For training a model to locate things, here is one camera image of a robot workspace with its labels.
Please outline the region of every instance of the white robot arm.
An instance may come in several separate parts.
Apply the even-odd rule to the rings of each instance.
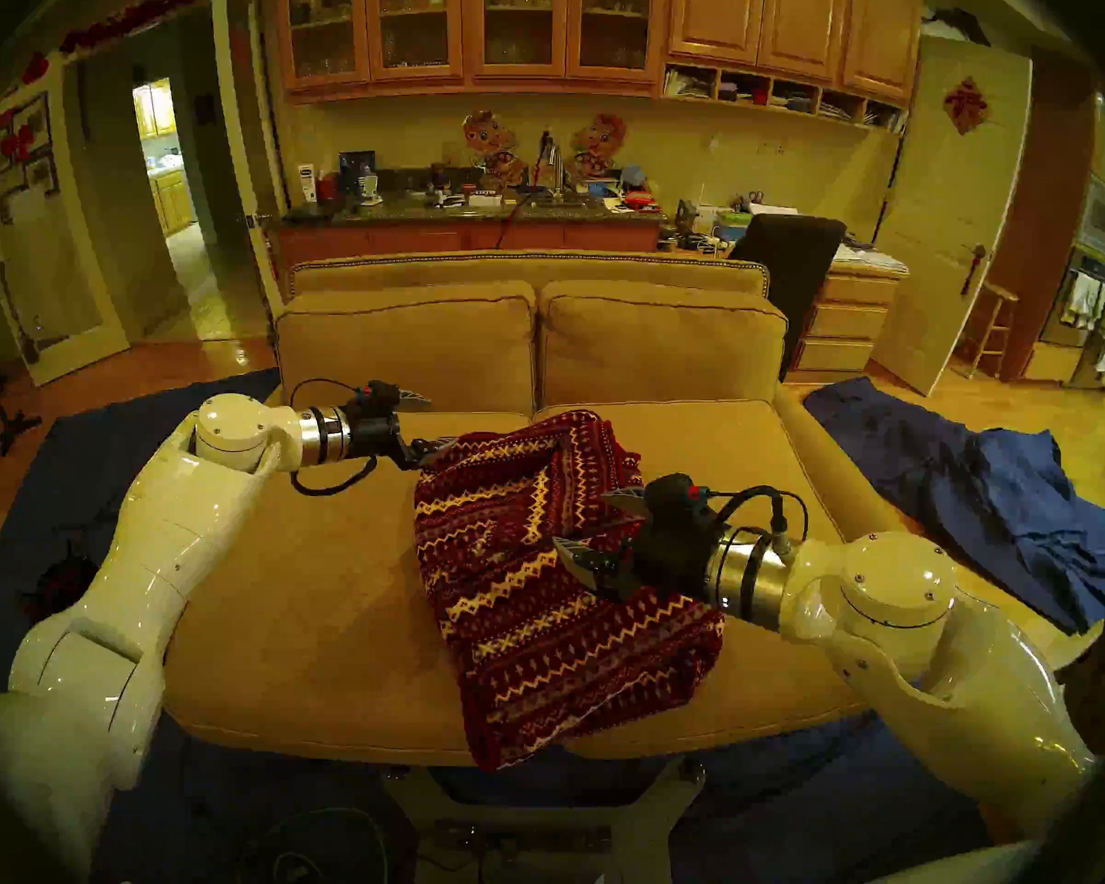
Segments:
[[[291,472],[303,493],[327,494],[378,455],[402,470],[421,465],[441,442],[406,444],[394,414],[418,399],[370,383],[343,408],[298,412],[214,396],[135,478],[90,589],[29,632],[0,695],[0,789],[75,877],[88,874],[113,791],[138,781],[185,603],[229,551],[266,478]],[[337,488],[296,480],[301,466],[358,457],[369,457],[365,471]],[[958,589],[954,564],[926,539],[888,533],[792,546],[783,525],[729,528],[702,491],[676,475],[652,482],[645,498],[642,488],[615,494],[610,503],[648,517],[632,550],[615,560],[557,539],[561,559],[601,594],[615,593],[611,582],[624,593],[677,588],[823,646],[929,770],[1041,832],[1094,758],[1018,627]],[[778,524],[780,493],[750,492],[779,495]]]

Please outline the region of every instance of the office chair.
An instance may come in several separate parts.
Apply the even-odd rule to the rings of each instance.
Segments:
[[[806,317],[846,231],[848,225],[831,218],[755,214],[728,254],[729,260],[761,263],[769,270],[769,303],[790,320],[778,379],[790,368]]]

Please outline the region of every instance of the tan couch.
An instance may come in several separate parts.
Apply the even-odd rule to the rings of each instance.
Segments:
[[[508,431],[585,406],[642,454],[646,480],[775,484],[806,499],[811,537],[825,541],[899,529],[778,386],[786,322],[765,299],[767,278],[753,263],[603,253],[317,264],[309,281],[299,272],[278,320],[283,386],[376,377],[422,392],[433,410],[401,417],[407,439]],[[347,394],[309,385],[294,403]],[[334,484],[359,464],[303,481]],[[308,757],[471,762],[455,671],[418,576],[414,480],[386,462],[337,497],[298,495],[285,475],[267,484],[169,648],[167,708],[183,728]],[[800,525],[797,509],[788,516]],[[767,517],[764,501],[736,514]],[[969,577],[985,598],[1031,615]],[[690,705],[566,745],[599,758],[687,751],[862,709],[812,646],[730,620],[720,654]]]

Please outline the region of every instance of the knit fabric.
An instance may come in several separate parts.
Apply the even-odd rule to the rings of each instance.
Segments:
[[[716,663],[720,612],[650,588],[608,602],[557,560],[552,536],[610,551],[633,536],[639,519],[601,495],[635,484],[639,456],[591,411],[470,433],[420,473],[422,582],[481,768],[681,706]]]

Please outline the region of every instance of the stool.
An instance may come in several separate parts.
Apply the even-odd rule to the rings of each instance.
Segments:
[[[986,330],[982,332],[982,339],[978,343],[978,349],[975,351],[975,357],[969,362],[969,367],[970,368],[969,368],[969,370],[964,371],[961,375],[964,377],[966,377],[967,379],[974,379],[975,371],[978,369],[978,365],[981,362],[982,357],[983,356],[990,356],[990,357],[997,357],[998,358],[998,362],[996,362],[996,365],[994,365],[994,379],[999,379],[999,377],[1003,372],[1003,368],[1002,368],[1003,367],[1003,362],[1002,362],[1003,361],[1003,357],[1002,356],[1003,356],[1003,352],[1007,351],[1007,336],[1003,336],[1002,345],[997,350],[988,350],[988,348],[987,348],[986,345],[990,340],[991,333],[1010,333],[1011,332],[1011,324],[1014,320],[1014,304],[1020,303],[1019,302],[1020,298],[1018,298],[1018,296],[1013,295],[1013,293],[1010,293],[1010,291],[1008,291],[1007,288],[999,287],[997,284],[991,284],[990,282],[982,282],[982,286],[981,286],[980,290],[981,291],[990,291],[990,293],[992,293],[992,295],[994,296],[994,306],[991,309],[990,322],[988,322],[986,324]],[[1000,326],[998,324],[998,315],[999,315],[999,312],[1003,308],[1002,307],[1003,303],[1008,304],[1008,307],[1007,307],[1007,322],[1003,323],[1003,324],[1001,324],[1001,326]],[[978,304],[977,303],[975,304],[975,309],[978,309]],[[964,339],[964,340],[967,344],[969,344],[974,339],[968,338],[968,339]]]

